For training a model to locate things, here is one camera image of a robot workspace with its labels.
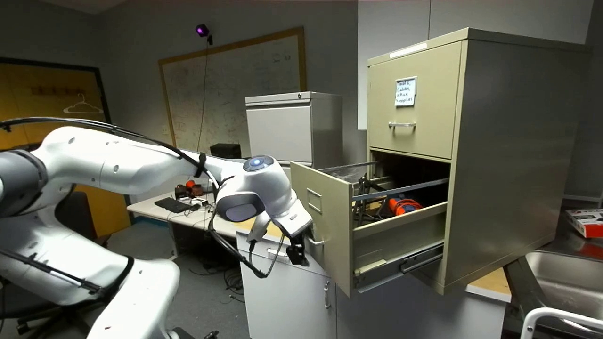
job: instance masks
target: beige filing cabinet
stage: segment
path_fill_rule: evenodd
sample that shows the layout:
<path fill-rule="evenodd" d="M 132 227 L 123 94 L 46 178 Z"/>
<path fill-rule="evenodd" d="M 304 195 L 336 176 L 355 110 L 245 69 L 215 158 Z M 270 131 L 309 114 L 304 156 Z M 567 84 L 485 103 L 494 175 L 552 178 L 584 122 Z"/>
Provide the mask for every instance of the beige filing cabinet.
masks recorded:
<path fill-rule="evenodd" d="M 370 60 L 370 163 L 292 165 L 313 246 L 355 295 L 413 272 L 437 291 L 554 237 L 588 48 L 464 28 Z M 388 216 L 388 195 L 422 208 Z"/>

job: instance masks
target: mini fridge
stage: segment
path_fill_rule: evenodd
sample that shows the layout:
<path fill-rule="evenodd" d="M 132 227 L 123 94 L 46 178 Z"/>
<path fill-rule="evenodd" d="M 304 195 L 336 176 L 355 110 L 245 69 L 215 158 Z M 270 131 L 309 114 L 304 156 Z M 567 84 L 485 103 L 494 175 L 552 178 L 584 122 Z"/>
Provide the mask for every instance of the mini fridge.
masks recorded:
<path fill-rule="evenodd" d="M 247 95 L 251 154 L 270 154 L 289 167 L 292 159 L 328 167 L 343 161 L 341 95 L 283 92 Z"/>

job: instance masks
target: open drawer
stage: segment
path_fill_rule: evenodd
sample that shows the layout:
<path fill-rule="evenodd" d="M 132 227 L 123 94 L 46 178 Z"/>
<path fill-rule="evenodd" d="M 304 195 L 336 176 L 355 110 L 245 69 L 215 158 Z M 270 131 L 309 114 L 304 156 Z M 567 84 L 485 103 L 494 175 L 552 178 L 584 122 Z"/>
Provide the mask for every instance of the open drawer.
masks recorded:
<path fill-rule="evenodd" d="M 313 216 L 317 259 L 347 295 L 417 269 L 434 278 L 449 163 L 405 156 L 328 169 L 292 163 L 292 184 Z"/>

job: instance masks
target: bulletin board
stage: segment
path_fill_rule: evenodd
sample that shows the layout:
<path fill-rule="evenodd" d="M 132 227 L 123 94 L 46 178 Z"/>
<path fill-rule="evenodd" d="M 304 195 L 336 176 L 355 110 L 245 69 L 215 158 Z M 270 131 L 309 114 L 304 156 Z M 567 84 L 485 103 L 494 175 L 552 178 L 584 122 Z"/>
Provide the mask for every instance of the bulletin board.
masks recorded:
<path fill-rule="evenodd" d="M 176 146 L 238 143 L 247 156 L 245 95 L 306 88 L 304 28 L 164 58 L 160 73 Z"/>
<path fill-rule="evenodd" d="M 0 120 L 68 116 L 110 120 L 98 67 L 0 58 Z M 0 148 L 34 148 L 59 122 L 17 124 L 0 129 Z M 98 237 L 130 223 L 123 193 L 78 184 L 91 205 Z"/>

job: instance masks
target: ceiling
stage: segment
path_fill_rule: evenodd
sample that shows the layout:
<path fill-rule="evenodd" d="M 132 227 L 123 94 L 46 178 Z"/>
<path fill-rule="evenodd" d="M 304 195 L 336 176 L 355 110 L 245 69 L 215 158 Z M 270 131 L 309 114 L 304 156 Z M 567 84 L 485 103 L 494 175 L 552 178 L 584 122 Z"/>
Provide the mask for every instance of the ceiling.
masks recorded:
<path fill-rule="evenodd" d="M 81 13 L 96 14 L 96 13 L 102 13 L 110 7 L 123 3 L 125 0 L 42 0 L 42 1 L 55 3 L 61 7 L 70 7 L 70 9 L 76 9 Z"/>

